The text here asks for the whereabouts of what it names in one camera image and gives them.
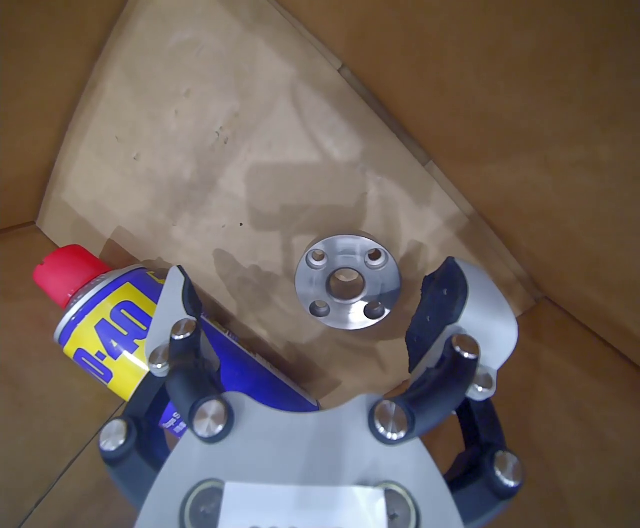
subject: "wd-40 can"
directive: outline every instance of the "wd-40 can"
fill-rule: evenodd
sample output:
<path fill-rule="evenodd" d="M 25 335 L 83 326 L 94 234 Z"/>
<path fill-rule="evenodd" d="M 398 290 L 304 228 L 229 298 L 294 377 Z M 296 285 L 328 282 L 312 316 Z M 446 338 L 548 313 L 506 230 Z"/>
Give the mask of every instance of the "wd-40 can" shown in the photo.
<path fill-rule="evenodd" d="M 54 334 L 65 354 L 128 401 L 148 373 L 145 340 L 164 281 L 140 265 L 111 269 L 78 245 L 52 252 L 36 267 L 33 278 L 65 310 Z M 205 334 L 215 341 L 220 329 L 204 323 Z M 227 390 L 255 394 L 258 401 L 268 394 L 269 401 L 262 403 L 287 411 L 319 408 L 317 401 L 234 339 L 217 339 L 214 348 Z M 177 436 L 186 430 L 172 403 L 160 424 Z"/>

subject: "round metal disc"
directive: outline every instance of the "round metal disc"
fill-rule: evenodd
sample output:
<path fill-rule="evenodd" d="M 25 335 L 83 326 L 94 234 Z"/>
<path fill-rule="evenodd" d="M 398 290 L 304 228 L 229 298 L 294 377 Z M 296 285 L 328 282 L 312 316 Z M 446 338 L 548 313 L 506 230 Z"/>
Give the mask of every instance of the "round metal disc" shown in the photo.
<path fill-rule="evenodd" d="M 407 490 L 395 482 L 383 482 L 376 487 L 385 491 L 388 528 L 418 527 L 418 510 Z"/>
<path fill-rule="evenodd" d="M 175 339 L 176 341 L 181 339 L 187 339 L 193 332 L 196 331 L 196 321 L 194 319 L 190 319 L 185 317 L 181 319 L 177 323 L 174 324 L 171 329 L 171 339 Z"/>
<path fill-rule="evenodd" d="M 517 488 L 524 479 L 522 462 L 511 451 L 498 451 L 493 456 L 493 470 L 500 482 L 508 488 Z"/>
<path fill-rule="evenodd" d="M 196 485 L 182 501 L 183 528 L 216 528 L 222 510 L 225 483 L 210 479 Z"/>
<path fill-rule="evenodd" d="M 308 248 L 296 270 L 296 293 L 314 319 L 359 330 L 387 317 L 400 296 L 401 276 L 389 251 L 359 235 L 337 235 Z"/>
<path fill-rule="evenodd" d="M 193 417 L 193 431 L 200 438 L 219 435 L 227 425 L 227 407 L 219 399 L 210 399 L 200 405 Z"/>
<path fill-rule="evenodd" d="M 149 371 L 155 375 L 163 377 L 169 370 L 169 343 L 161 344 L 149 354 Z"/>
<path fill-rule="evenodd" d="M 100 443 L 100 449 L 105 452 L 112 452 L 118 449 L 127 440 L 127 423 L 124 420 L 116 418 L 106 424 L 102 431 L 98 442 Z"/>
<path fill-rule="evenodd" d="M 409 430 L 406 414 L 402 408 L 388 399 L 376 404 L 373 423 L 377 431 L 387 440 L 401 440 Z"/>

